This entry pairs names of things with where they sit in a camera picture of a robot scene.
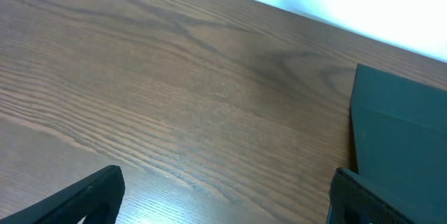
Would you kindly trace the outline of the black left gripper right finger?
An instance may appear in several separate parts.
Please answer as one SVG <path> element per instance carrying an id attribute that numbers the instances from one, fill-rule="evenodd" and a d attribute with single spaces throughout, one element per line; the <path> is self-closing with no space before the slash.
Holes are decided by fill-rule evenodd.
<path id="1" fill-rule="evenodd" d="M 335 170 L 329 198 L 328 224 L 425 222 L 419 210 L 346 168 Z"/>

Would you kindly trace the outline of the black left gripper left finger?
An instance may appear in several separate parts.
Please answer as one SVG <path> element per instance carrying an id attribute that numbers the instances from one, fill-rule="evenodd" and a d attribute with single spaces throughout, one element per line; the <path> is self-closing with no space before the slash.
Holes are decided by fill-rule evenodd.
<path id="1" fill-rule="evenodd" d="M 109 165 L 26 209 L 3 224 L 114 224 L 125 193 L 122 170 Z"/>

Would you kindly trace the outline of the black box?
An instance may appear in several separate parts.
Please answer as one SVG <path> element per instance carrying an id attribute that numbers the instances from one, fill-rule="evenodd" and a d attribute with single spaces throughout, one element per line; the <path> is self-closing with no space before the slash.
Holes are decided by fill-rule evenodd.
<path id="1" fill-rule="evenodd" d="M 360 64 L 350 116 L 360 176 L 419 223 L 445 223 L 446 91 Z"/>

